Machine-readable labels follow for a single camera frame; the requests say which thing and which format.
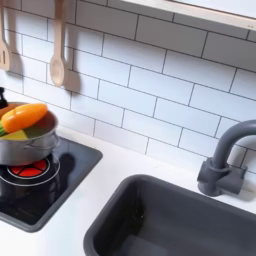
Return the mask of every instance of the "silver pot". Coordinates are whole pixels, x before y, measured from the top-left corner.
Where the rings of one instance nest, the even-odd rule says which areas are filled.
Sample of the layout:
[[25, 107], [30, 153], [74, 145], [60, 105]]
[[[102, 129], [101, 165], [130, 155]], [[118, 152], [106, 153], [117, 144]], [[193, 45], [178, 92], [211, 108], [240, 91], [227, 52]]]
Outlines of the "silver pot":
[[37, 125], [46, 130], [44, 135], [28, 140], [0, 140], [1, 165], [28, 165], [45, 158], [58, 146], [59, 138], [56, 135], [58, 120], [55, 115], [48, 111]]

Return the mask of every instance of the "tile backsplash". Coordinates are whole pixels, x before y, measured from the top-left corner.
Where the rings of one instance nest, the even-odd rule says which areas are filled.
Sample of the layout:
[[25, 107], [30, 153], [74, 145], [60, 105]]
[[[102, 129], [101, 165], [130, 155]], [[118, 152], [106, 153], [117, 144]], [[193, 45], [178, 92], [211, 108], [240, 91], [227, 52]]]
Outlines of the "tile backsplash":
[[[54, 1], [5, 6], [6, 97], [48, 103], [63, 126], [198, 172], [229, 127], [256, 119], [255, 32], [120, 0], [68, 0], [69, 74], [56, 88]], [[256, 174], [256, 136], [229, 163]]]

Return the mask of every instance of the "wooden utensil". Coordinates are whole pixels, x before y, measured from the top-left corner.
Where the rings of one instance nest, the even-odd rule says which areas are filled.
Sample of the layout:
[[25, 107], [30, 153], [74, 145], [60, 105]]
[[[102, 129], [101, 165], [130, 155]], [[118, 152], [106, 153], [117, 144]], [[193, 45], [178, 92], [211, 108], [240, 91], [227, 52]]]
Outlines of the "wooden utensil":
[[64, 58], [65, 5], [65, 0], [55, 0], [54, 55], [50, 63], [50, 72], [56, 86], [63, 85], [67, 78], [67, 65]]
[[4, 35], [4, 5], [3, 0], [0, 0], [0, 68], [6, 71], [11, 67], [10, 53]]

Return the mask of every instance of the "red burner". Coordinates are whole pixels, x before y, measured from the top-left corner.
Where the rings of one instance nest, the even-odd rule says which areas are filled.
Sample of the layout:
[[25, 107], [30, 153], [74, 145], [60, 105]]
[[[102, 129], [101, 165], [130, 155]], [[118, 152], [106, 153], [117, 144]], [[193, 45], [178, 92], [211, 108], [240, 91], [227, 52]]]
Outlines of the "red burner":
[[11, 166], [9, 170], [19, 177], [36, 177], [48, 169], [48, 162], [43, 159], [26, 166]]

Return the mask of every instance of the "burner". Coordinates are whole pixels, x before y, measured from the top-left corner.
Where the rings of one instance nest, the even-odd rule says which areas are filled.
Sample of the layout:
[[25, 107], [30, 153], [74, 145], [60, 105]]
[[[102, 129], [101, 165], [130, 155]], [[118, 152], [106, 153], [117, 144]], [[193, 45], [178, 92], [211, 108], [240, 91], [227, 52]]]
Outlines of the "burner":
[[60, 170], [59, 159], [50, 155], [47, 158], [26, 166], [6, 167], [0, 178], [15, 186], [30, 187], [46, 183]]
[[11, 175], [20, 179], [34, 179], [40, 177], [44, 175], [49, 168], [50, 162], [47, 158], [30, 165], [7, 167]]

